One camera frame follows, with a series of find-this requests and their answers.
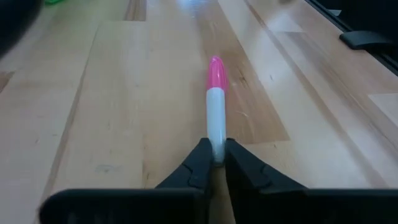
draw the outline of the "wooden floor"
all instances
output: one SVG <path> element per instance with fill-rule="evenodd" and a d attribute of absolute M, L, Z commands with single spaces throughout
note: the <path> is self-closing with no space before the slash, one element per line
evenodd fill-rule
<path fill-rule="evenodd" d="M 304 0 L 67 0 L 0 60 L 0 217 L 67 188 L 153 188 L 206 136 L 208 61 L 227 133 L 313 188 L 398 187 L 398 77 Z M 223 169 L 215 203 L 231 223 Z"/>

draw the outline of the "green object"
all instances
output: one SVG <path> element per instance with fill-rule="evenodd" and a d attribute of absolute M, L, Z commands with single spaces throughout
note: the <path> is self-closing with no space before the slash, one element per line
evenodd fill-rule
<path fill-rule="evenodd" d="M 56 4 L 56 3 L 58 3 L 58 2 L 62 2 L 63 0 L 45 0 L 44 1 L 44 4 L 46 4 L 46 5 L 53 5 L 53 4 Z"/>

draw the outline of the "wooden table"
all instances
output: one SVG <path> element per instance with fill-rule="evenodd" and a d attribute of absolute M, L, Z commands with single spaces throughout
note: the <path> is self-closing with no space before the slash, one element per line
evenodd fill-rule
<path fill-rule="evenodd" d="M 228 71 L 228 136 L 264 162 L 307 187 L 397 187 L 398 78 L 340 34 L 303 0 L 45 8 L 0 60 L 13 74 L 0 93 L 0 217 L 32 223 L 67 188 L 155 187 L 206 136 L 212 55 Z M 231 217 L 223 172 L 215 201 Z"/>

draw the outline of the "pink marker cap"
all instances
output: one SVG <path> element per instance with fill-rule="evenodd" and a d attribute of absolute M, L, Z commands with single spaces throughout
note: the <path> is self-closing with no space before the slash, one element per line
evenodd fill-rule
<path fill-rule="evenodd" d="M 214 87 L 221 88 L 224 92 L 226 92 L 228 87 L 224 63 L 222 59 L 217 56 L 211 58 L 207 77 L 207 90 Z"/>

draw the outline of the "marker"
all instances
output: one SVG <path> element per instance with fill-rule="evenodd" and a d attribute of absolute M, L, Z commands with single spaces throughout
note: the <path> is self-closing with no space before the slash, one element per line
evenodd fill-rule
<path fill-rule="evenodd" d="M 207 136 L 213 148 L 215 165 L 224 163 L 225 156 L 225 93 L 228 87 L 224 64 L 222 59 L 213 56 L 209 64 L 207 93 L 206 93 L 206 117 Z"/>

